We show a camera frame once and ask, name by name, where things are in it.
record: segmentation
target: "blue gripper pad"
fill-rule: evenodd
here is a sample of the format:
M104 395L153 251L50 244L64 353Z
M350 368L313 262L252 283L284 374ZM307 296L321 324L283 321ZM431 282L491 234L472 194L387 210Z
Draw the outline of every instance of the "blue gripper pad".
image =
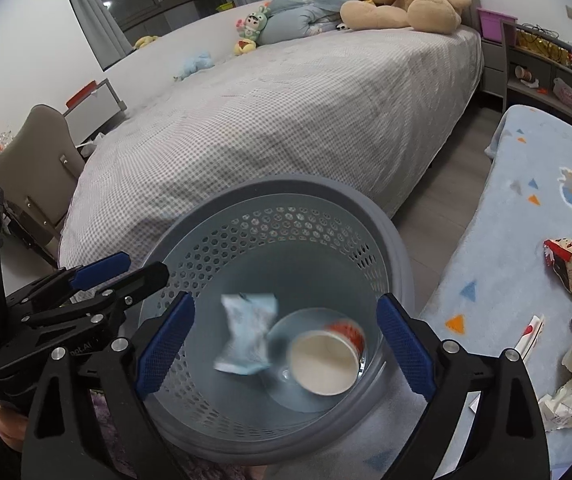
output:
M130 269L130 256L120 252L77 270L70 286L75 290L90 290Z
M195 321L195 302L192 296L185 294L177 300L168 307L172 312L150 339L137 363L138 375L134 389L141 399L159 391L175 355Z
M430 402L437 389L432 359L403 315L387 296L377 302L377 324L413 392Z

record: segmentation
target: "perforated trash bin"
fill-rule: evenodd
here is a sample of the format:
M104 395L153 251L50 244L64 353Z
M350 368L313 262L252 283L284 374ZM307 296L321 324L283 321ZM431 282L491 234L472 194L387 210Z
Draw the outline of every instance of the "perforated trash bin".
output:
M397 366L386 361L377 299L393 292L415 311L408 256L392 222L361 193L315 176L271 176L213 196L179 219L147 261L166 263L170 282L131 309L123 333L159 316L180 290L196 306L195 324L147 409L170 443L215 462L280 462L348 431L381 399ZM214 370L229 339L221 295L239 292L275 294L277 322L319 309L359 323L367 349L352 389L303 412L276 397L265 374Z

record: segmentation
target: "blue plush toy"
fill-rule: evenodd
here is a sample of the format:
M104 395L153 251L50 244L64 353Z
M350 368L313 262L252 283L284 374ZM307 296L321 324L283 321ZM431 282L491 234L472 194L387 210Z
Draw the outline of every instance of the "blue plush toy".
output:
M212 59L210 59L209 52L202 52L197 57L191 57L184 61L183 63L183 71L176 76L175 79L179 81L183 81L189 75L192 75L199 70L204 70L205 68L213 68L214 63Z

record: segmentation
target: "gray chair backrest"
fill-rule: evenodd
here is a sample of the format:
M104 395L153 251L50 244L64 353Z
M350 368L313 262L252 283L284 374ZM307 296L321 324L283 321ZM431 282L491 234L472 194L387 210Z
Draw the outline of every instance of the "gray chair backrest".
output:
M58 236L84 164L66 118L37 105L0 153L0 186L6 200Z

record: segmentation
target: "wooden floor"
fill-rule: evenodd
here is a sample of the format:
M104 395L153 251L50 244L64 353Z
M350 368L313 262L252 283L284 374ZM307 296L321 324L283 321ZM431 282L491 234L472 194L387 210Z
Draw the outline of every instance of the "wooden floor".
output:
M475 97L442 150L393 218L413 267L422 308L473 218L490 170L484 155L501 113Z

